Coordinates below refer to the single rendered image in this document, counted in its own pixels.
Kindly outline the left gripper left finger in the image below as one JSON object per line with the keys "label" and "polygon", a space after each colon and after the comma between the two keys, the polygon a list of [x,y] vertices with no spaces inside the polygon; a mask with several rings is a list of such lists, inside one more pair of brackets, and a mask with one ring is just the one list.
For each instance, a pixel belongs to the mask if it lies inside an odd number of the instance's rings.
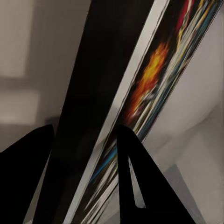
{"label": "left gripper left finger", "polygon": [[0,153],[0,224],[22,224],[54,139],[48,124]]}

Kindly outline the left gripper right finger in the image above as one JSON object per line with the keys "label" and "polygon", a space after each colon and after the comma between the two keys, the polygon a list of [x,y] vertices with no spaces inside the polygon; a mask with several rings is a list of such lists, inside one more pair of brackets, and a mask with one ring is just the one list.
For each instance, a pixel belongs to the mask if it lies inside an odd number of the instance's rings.
{"label": "left gripper right finger", "polygon": [[[196,224],[134,131],[121,124],[117,126],[117,151],[120,224]],[[145,208],[135,205],[128,157]]]}

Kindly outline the poster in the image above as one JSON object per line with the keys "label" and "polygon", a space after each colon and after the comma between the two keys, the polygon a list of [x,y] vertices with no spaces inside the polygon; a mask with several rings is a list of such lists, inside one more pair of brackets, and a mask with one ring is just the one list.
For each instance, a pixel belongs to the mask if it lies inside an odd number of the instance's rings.
{"label": "poster", "polygon": [[119,183],[117,126],[144,142],[223,3],[91,0],[32,224],[91,224]]}

